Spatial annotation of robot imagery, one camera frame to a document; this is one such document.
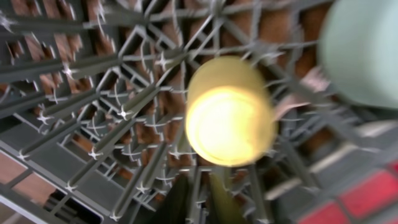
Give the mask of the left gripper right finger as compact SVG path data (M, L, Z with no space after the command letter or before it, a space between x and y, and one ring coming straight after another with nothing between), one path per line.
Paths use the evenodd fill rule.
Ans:
M225 190L217 175L209 175L210 208L208 222L211 224L248 224L238 204Z

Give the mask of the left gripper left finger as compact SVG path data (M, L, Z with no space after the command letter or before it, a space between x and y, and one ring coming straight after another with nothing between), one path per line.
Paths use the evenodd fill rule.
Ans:
M180 175L160 207L149 219L149 224L185 224L190 182Z

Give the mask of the yellow plastic cup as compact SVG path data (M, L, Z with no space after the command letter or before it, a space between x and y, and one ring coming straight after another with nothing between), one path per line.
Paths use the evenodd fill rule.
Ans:
M201 65L187 93L185 134L206 161L226 167L252 164L271 149L277 124L261 72L236 56Z

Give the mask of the green bowl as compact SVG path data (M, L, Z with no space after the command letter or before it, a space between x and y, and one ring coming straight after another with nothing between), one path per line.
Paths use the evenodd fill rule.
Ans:
M318 58L337 93L357 105L397 108L397 0L338 0Z

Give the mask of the white plastic fork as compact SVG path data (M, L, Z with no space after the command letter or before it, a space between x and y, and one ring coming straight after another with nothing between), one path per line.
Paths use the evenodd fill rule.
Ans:
M327 80L322 72L320 66L313 67L301 80L300 84L303 84L313 93L319 93L325 91L330 81ZM309 100L306 100L304 96L299 93L289 93L283 97L281 101L274 108L274 120L280 120L285 114L294 108L301 106L307 106L310 104Z

